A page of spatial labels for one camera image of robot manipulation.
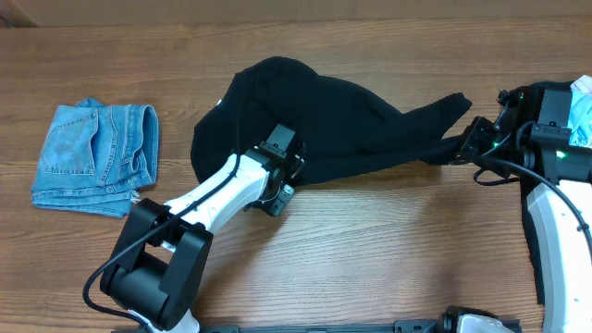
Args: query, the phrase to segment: blue denim jeans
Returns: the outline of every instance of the blue denim jeans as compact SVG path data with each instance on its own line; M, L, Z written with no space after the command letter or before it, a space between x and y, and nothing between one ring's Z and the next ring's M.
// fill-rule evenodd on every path
M158 118L150 105L87 98L61 105L31 188L36 207L122 217L156 182Z

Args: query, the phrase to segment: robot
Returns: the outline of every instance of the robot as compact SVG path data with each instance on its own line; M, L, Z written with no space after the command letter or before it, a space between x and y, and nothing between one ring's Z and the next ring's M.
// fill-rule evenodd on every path
M571 93L540 87L501 91L499 117L476 117L463 134L452 164L481 167L475 181L499 185L533 181L526 197L541 253L546 298L543 332L592 332L592 151L570 145L567 128ZM295 133L278 124L265 142L225 165L193 191L165 204L143 199L131 210L111 258L87 281L83 297L93 309L127 317L137 332L273 332L279 328L200 327L191 314L214 235L241 209L254 207L277 216L294 194L290 180L304 165ZM478 180L490 170L502 177ZM173 256L164 263L144 251L162 246ZM101 275L100 289L127 312L97 305L88 296ZM438 320L397 320L389 325L282 327L282 332L507 333L519 321L491 313L449 307Z

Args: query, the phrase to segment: wall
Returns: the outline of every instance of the wall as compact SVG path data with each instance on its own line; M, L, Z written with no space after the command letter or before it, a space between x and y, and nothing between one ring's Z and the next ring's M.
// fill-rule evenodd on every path
M591 0L0 0L22 26L583 15Z

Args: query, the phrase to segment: blue cloth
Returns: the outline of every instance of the blue cloth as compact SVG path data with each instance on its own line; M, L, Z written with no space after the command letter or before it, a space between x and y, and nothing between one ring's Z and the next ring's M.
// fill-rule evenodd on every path
M571 145L592 148L592 94L572 91L567 127L572 129Z
M37 164L36 207L122 217L156 182L158 118L150 105L61 105Z

